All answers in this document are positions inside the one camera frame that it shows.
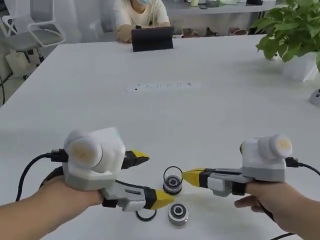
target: person's hand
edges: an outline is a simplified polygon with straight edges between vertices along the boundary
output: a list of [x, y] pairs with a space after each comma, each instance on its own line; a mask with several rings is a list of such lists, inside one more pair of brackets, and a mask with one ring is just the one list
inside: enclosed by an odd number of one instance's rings
[[300, 216], [308, 198], [287, 183], [248, 183], [244, 197], [234, 203], [237, 208], [251, 207], [256, 213], [263, 213], [260, 203], [273, 214], [279, 227], [289, 233], [296, 233], [300, 227]]
[[32, 197], [37, 199], [39, 204], [44, 203], [57, 213], [59, 222], [56, 228], [74, 219], [88, 207], [103, 202], [103, 197], [98, 191], [79, 191], [68, 187], [64, 176], [49, 180]]

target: white table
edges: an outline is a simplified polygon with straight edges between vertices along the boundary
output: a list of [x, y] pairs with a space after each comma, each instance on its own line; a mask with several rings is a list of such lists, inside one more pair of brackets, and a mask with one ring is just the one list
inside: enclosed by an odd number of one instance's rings
[[[39, 154], [63, 146], [73, 129], [116, 126], [127, 149], [151, 160], [122, 181], [162, 187], [165, 168], [237, 168], [247, 137], [288, 135], [294, 156], [320, 169], [320, 109], [310, 82], [291, 83], [257, 53], [259, 37], [175, 39], [174, 49], [133, 53], [116, 42], [60, 45], [0, 110], [0, 204], [15, 199], [20, 175]], [[201, 89], [127, 93], [129, 84], [201, 82]], [[34, 193], [57, 165], [43, 160], [26, 177]], [[289, 169], [288, 181], [320, 199], [319, 177]], [[167, 208], [148, 223], [120, 209], [92, 207], [46, 240], [269, 240], [282, 231], [268, 217], [236, 209], [236, 197], [183, 184], [189, 222], [173, 228]]]

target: chair leg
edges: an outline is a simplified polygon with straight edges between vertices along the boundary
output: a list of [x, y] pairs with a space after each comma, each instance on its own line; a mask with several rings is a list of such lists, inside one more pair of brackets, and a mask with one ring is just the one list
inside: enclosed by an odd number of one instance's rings
[[39, 49], [39, 48], [37, 48], [37, 49], [36, 49], [36, 51], [37, 51], [37, 53], [38, 53], [38, 55], [39, 55], [40, 63], [42, 63], [42, 62], [45, 60], [45, 58], [44, 58], [44, 56], [41, 54], [41, 52], [40, 52], [40, 49]]

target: finger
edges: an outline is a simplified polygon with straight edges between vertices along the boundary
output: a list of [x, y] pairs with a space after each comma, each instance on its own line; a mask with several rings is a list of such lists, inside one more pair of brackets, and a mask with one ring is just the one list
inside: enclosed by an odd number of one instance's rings
[[255, 212], [255, 213], [263, 213], [264, 212], [263, 209], [259, 206], [252, 206], [251, 210], [252, 210], [252, 212]]
[[258, 206], [258, 199], [251, 195], [234, 202], [236, 208]]

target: shelf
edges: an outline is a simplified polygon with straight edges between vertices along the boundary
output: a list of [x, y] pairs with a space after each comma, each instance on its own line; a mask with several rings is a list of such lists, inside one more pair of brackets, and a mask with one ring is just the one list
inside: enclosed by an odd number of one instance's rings
[[234, 13], [256, 13], [268, 11], [276, 6], [276, 1], [264, 1], [263, 5], [250, 5], [245, 2], [237, 5], [222, 5], [220, 7], [208, 7], [200, 9], [198, 6], [190, 6], [186, 2], [173, 2], [171, 0], [163, 0], [169, 17], [176, 15], [204, 15], [204, 14], [234, 14]]

